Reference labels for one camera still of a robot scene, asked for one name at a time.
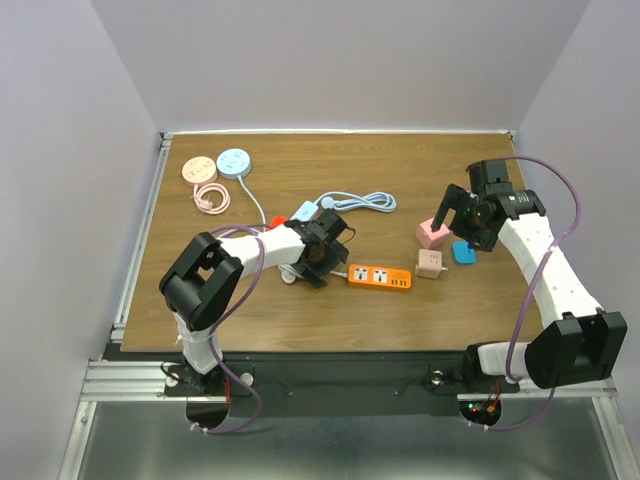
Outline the pink cube socket adapter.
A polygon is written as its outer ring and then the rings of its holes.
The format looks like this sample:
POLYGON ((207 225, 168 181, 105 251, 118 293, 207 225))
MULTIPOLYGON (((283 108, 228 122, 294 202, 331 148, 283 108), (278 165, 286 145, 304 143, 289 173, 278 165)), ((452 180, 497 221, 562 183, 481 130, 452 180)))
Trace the pink cube socket adapter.
POLYGON ((433 230, 433 221, 434 219, 430 218, 421 222, 417 227, 416 238, 423 249, 434 250, 450 236, 450 230, 445 224, 442 224, 437 230, 433 230))

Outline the orange power strip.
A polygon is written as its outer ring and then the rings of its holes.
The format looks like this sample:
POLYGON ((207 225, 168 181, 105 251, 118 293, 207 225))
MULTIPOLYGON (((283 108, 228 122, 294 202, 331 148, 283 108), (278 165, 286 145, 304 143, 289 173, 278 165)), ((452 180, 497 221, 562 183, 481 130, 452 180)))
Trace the orange power strip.
POLYGON ((351 264, 347 282, 351 286, 405 292, 412 286, 412 275, 408 270, 351 264))

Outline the red cube adapter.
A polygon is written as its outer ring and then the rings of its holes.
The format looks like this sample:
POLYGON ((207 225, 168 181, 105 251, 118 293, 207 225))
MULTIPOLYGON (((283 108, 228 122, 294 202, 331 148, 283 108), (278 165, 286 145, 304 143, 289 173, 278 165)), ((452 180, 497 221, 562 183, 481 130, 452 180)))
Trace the red cube adapter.
POLYGON ((269 224, 269 229, 277 228, 280 225, 283 225, 288 218, 286 216, 278 215, 273 218, 273 220, 269 224))

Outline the blue socket adapter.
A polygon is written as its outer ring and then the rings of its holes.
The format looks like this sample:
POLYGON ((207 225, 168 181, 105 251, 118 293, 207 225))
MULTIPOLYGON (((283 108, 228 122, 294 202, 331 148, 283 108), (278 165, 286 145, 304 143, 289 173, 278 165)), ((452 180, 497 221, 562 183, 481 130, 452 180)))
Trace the blue socket adapter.
POLYGON ((458 265, 473 265, 477 261, 476 251, 466 241, 456 241, 452 244, 452 255, 458 265))

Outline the light blue adapter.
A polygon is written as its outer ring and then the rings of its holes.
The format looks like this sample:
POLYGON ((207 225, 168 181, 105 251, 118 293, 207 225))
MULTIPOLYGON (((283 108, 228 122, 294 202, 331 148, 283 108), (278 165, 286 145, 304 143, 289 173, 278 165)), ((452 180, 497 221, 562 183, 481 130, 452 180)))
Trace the light blue adapter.
POLYGON ((336 212, 370 209, 382 213, 392 213, 397 209, 397 201, 393 195, 380 191, 364 196, 349 192, 329 191, 314 201, 305 201, 292 215, 292 219, 309 221, 320 209, 335 210, 336 212))

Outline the pink patterned cube adapter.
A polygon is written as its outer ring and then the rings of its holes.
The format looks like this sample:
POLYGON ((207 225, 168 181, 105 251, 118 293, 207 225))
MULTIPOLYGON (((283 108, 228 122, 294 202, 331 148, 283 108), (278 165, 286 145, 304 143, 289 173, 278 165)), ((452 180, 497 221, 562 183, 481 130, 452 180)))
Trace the pink patterned cube adapter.
POLYGON ((420 249, 417 254, 415 275, 419 278, 437 279, 447 267, 441 251, 420 249))

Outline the pink round power strip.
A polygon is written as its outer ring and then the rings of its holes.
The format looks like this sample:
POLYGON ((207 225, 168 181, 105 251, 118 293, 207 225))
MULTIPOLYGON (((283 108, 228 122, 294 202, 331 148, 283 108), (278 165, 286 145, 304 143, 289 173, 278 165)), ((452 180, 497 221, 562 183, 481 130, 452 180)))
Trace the pink round power strip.
POLYGON ((220 215, 230 206, 228 190, 218 181, 215 161, 207 156, 188 159, 182 166, 181 175, 192 187, 191 198, 196 208, 207 215, 220 215))

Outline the light blue round power strip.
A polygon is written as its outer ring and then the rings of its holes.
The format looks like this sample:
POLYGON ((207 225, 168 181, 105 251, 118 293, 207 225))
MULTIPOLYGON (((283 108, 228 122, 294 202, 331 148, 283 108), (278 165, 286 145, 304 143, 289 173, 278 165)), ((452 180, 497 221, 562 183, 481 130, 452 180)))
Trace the light blue round power strip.
POLYGON ((246 150, 240 148, 230 148, 222 151, 218 155, 215 163, 218 175, 226 180, 237 181, 242 190, 252 200, 259 212, 263 229, 266 229, 267 222, 265 211, 259 200, 251 192, 245 182, 245 178, 251 173, 252 170, 252 160, 250 154, 246 150))

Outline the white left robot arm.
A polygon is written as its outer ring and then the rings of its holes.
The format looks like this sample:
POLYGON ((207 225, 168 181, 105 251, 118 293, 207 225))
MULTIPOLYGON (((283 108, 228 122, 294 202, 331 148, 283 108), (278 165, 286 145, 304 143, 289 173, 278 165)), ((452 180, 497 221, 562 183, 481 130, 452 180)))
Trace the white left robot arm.
POLYGON ((233 238, 197 234, 159 283, 177 323, 191 386, 210 394, 222 384, 217 329, 239 308, 229 302, 240 280, 251 276, 255 288, 264 270, 289 265, 312 287, 322 288, 331 271, 348 258, 339 241, 348 229, 341 217, 329 216, 288 220, 265 232, 249 227, 246 235, 233 238))

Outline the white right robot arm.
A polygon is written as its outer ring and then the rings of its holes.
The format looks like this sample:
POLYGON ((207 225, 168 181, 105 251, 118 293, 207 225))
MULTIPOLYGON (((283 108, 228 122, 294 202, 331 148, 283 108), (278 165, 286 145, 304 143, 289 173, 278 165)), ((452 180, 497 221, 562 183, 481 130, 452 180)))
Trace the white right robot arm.
POLYGON ((468 192, 451 184, 433 223, 454 214, 450 231, 480 251, 502 243, 528 284, 516 323, 523 324, 536 303, 543 325, 530 342, 511 339, 471 345, 460 366, 463 384, 482 390, 497 376, 516 383, 531 380, 541 389, 605 380, 610 377, 627 323, 607 312, 586 290, 559 247, 546 210, 531 190, 509 184, 468 192))

